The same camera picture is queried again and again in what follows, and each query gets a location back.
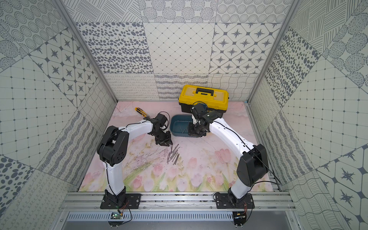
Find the teal plastic storage box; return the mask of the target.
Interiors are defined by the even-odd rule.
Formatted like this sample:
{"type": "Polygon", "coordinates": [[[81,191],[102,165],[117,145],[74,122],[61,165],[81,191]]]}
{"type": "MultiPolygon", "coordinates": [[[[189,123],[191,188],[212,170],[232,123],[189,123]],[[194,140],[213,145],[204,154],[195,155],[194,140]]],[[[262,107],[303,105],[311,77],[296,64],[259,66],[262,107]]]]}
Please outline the teal plastic storage box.
{"type": "Polygon", "coordinates": [[[198,138],[198,136],[189,135],[188,133],[188,125],[192,122],[192,116],[189,114],[173,116],[170,123],[171,134],[176,137],[198,138]]]}

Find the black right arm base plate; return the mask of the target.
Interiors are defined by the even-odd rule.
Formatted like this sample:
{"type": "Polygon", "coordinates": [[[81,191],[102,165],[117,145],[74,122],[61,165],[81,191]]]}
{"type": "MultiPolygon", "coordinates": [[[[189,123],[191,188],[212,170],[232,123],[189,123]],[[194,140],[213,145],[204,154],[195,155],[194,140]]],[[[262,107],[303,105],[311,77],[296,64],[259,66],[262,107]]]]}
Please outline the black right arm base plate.
{"type": "Polygon", "coordinates": [[[254,209],[254,200],[250,193],[247,193],[241,199],[232,194],[216,192],[213,195],[217,209],[254,209]]]}

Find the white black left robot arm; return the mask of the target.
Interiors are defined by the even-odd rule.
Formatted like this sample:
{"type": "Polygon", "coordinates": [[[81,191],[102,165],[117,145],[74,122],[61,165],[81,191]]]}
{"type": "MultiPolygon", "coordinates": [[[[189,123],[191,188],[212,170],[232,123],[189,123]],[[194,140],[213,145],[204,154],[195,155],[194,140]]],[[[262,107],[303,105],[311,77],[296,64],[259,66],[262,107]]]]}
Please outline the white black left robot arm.
{"type": "Polygon", "coordinates": [[[170,147],[173,142],[171,133],[167,130],[168,125],[168,118],[159,113],[155,118],[145,117],[140,122],[124,127],[107,128],[97,147],[97,153],[100,160],[105,163],[108,182],[105,197],[116,206],[123,206],[126,202],[126,187],[121,167],[129,142],[143,134],[148,134],[154,137],[157,145],[170,147]]]}

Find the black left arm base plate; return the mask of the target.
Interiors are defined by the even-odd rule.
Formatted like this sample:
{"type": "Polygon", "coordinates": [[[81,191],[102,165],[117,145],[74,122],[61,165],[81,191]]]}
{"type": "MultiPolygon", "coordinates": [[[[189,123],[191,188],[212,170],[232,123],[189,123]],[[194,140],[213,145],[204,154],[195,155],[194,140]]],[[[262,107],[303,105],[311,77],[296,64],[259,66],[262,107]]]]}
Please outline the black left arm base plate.
{"type": "Polygon", "coordinates": [[[138,209],[142,194],[125,193],[122,195],[113,195],[105,193],[100,209],[138,209]]]}

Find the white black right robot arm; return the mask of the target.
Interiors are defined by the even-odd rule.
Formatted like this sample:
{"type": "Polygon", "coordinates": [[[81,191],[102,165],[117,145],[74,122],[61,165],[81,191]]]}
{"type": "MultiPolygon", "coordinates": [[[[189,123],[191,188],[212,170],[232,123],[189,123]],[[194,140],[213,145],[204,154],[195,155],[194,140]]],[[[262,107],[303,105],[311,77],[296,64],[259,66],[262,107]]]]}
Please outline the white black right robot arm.
{"type": "Polygon", "coordinates": [[[223,141],[239,159],[237,180],[228,190],[232,206],[238,205],[252,190],[254,184],[269,172],[267,152],[263,145],[254,145],[233,128],[216,111],[210,111],[203,103],[191,106],[193,122],[188,125],[188,134],[195,137],[212,133],[223,141]]]}

